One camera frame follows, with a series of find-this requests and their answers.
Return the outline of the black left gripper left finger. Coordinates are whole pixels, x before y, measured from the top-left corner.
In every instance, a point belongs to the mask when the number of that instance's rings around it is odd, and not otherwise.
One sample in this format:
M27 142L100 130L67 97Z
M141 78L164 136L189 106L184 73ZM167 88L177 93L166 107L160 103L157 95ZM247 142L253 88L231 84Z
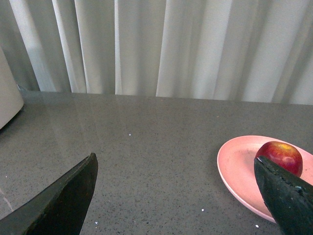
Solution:
M2 235L78 235L92 200L98 161L91 153L0 221Z

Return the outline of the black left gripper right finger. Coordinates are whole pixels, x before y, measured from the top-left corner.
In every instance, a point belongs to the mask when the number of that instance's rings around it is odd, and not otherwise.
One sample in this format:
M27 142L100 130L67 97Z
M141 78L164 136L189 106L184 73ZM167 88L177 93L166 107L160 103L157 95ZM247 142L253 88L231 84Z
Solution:
M313 233L313 186L264 156L254 159L262 199L284 235Z

